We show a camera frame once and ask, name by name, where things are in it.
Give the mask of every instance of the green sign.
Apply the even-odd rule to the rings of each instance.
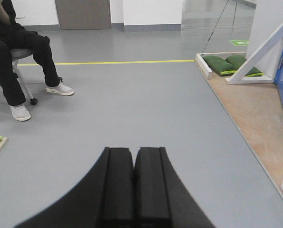
[[[234,46],[247,46],[249,44],[248,39],[230,40]]]

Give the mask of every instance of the seated person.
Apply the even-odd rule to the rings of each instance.
[[[24,106],[25,95],[12,71],[10,49],[28,48],[33,50],[33,58],[42,66],[47,85],[46,91],[60,95],[72,95],[74,90],[59,81],[49,38],[34,31],[26,31],[15,21],[16,13],[11,0],[0,0],[0,86],[10,106],[12,116],[19,121],[30,119]]]

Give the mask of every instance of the white sneaker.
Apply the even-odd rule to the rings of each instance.
[[[69,96],[74,94],[74,90],[66,85],[64,85],[62,82],[59,83],[59,85],[55,87],[47,87],[46,91],[49,93],[56,93],[56,94],[61,94],[64,96]]]
[[[26,109],[24,104],[20,104],[17,106],[11,106],[11,113],[13,118],[15,118],[18,121],[26,121],[31,118],[29,111]]]

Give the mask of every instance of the wall baseboard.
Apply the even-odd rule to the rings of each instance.
[[[112,29],[124,31],[124,23],[112,23]]]
[[[25,25],[28,31],[60,31],[59,25]],[[150,31],[180,31],[181,24],[167,25],[124,25],[124,23],[112,23],[112,29],[124,32],[150,32]]]
[[[60,31],[59,25],[23,25],[28,31],[48,32],[48,31]]]
[[[125,32],[180,31],[181,24],[169,25],[125,25]]]

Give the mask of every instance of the black top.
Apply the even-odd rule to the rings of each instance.
[[[3,0],[2,6],[9,15],[11,25],[4,25],[0,20],[0,37],[8,35],[15,30],[23,28],[20,24],[17,24],[15,21],[16,13],[14,11],[11,0]]]

